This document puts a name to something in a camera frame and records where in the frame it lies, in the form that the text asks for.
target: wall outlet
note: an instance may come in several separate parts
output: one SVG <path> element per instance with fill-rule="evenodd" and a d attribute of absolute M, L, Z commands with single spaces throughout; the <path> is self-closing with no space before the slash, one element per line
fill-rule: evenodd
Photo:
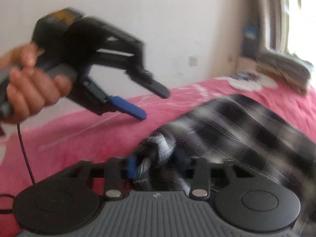
<path fill-rule="evenodd" d="M 189 56 L 189 66 L 196 67 L 198 64 L 198 59 L 196 56 Z"/>

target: orange label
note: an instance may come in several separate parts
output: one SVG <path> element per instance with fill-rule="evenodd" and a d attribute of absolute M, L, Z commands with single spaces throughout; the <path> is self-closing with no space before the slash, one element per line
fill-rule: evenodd
<path fill-rule="evenodd" d="M 65 21 L 68 25 L 71 25 L 75 21 L 75 16 L 65 12 L 65 11 L 56 11 L 50 15 L 54 16 L 58 20 Z"/>

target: red fabric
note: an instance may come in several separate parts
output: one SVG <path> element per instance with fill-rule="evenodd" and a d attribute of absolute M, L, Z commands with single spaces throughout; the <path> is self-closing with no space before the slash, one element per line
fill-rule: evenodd
<path fill-rule="evenodd" d="M 285 85 L 278 85 L 277 89 L 247 92 L 231 87 L 226 80 L 211 79 L 173 89 L 166 100 L 154 95 L 130 99 L 146 110 L 148 117 L 142 122 L 116 112 L 97 116 L 89 111 L 79 111 L 37 129 L 22 131 L 23 142 L 38 182 L 82 159 L 104 162 L 113 156 L 127 155 L 160 125 L 220 94 L 233 93 L 244 94 L 267 106 L 316 141 L 315 91 L 301 96 Z M 16 195 L 31 181 L 18 136 L 14 134 L 2 144 L 6 144 L 6 155 L 0 166 L 0 193 Z M 0 237 L 11 237 L 18 231 L 13 215 L 0 215 Z"/>

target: circular black disc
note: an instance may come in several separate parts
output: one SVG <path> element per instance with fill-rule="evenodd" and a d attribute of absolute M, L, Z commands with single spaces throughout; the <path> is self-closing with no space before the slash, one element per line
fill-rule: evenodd
<path fill-rule="evenodd" d="M 98 207 L 98 196 L 87 186 L 75 178 L 59 178 L 22 191 L 13 202 L 13 213 L 22 228 L 61 234 L 90 221 Z"/>
<path fill-rule="evenodd" d="M 214 208 L 227 223 L 249 232 L 270 233 L 291 225 L 301 209 L 287 188 L 263 178 L 237 178 L 215 195 Z"/>

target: white logo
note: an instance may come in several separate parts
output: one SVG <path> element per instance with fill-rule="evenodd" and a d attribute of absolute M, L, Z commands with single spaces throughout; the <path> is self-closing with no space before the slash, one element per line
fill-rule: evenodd
<path fill-rule="evenodd" d="M 158 197 L 161 196 L 161 194 L 160 194 L 160 193 L 156 193 L 156 194 L 153 194 L 153 196 L 154 196 L 155 198 L 158 198 Z"/>

